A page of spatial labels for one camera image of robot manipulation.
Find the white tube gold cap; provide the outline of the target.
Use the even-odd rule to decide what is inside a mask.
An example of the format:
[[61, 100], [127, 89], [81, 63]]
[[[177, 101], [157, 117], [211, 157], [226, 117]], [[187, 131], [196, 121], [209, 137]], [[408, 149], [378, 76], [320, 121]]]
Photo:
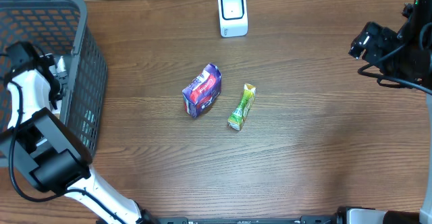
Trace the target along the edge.
[[56, 63], [56, 72], [58, 74], [66, 72], [65, 60], [64, 60], [63, 56], [61, 56], [59, 58], [58, 62]]

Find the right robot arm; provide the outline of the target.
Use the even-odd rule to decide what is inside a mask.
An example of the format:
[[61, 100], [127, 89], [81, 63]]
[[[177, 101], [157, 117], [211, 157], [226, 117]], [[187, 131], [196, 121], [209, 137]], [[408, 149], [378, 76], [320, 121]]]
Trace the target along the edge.
[[[431, 114], [431, 0], [406, 3], [402, 15], [407, 21], [398, 32], [368, 22], [352, 41], [349, 55], [366, 61], [358, 74], [376, 79], [380, 86], [424, 92], [428, 114]], [[326, 222], [431, 224], [431, 166], [428, 166], [425, 199], [419, 212], [341, 206]]]

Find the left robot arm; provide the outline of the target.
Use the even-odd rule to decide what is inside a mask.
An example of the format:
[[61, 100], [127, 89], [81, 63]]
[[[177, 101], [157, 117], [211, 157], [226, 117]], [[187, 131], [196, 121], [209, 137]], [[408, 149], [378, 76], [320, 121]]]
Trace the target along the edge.
[[2, 77], [12, 113], [1, 133], [1, 152], [16, 193], [31, 202], [71, 198], [98, 215], [100, 223], [157, 223], [97, 173], [87, 147], [53, 114], [61, 92], [50, 70], [54, 57], [27, 41], [10, 45], [4, 56], [12, 64]]

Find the green yellow snack pack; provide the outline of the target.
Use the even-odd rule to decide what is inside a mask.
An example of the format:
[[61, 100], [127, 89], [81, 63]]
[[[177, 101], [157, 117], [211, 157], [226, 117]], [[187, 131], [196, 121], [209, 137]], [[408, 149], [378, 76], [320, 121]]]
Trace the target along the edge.
[[228, 125], [240, 131], [246, 121], [247, 115], [252, 107], [256, 98], [257, 88], [252, 84], [245, 84], [244, 91], [238, 106], [234, 109], [232, 114], [229, 116], [227, 122]]

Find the purple red pad pack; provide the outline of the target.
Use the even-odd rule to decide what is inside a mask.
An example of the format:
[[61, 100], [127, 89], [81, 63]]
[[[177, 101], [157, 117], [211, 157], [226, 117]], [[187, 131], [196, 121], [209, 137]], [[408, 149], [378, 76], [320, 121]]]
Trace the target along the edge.
[[197, 118], [221, 93], [221, 72], [209, 63], [193, 81], [183, 89], [185, 111]]

